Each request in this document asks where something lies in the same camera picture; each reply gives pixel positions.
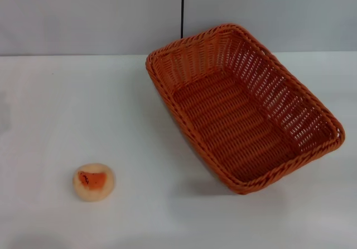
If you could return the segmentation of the round peach-coloured bun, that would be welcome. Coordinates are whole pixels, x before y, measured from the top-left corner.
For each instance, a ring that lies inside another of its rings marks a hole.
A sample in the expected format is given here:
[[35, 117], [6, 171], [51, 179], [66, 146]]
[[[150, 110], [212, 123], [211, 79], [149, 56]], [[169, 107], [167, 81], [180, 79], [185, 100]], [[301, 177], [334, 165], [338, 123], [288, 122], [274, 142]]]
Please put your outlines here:
[[115, 188], [115, 175], [110, 167], [100, 163], [86, 164], [73, 174], [75, 194], [83, 201], [98, 202]]

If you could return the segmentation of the orange woven plastic basket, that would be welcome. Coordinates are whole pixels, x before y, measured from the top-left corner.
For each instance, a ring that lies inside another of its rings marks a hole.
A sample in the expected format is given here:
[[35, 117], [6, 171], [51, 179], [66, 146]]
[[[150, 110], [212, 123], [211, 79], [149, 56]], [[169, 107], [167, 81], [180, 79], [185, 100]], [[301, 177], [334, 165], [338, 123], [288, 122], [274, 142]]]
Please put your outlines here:
[[146, 69], [209, 169], [259, 191], [337, 150], [337, 118], [245, 28], [223, 24], [151, 52]]

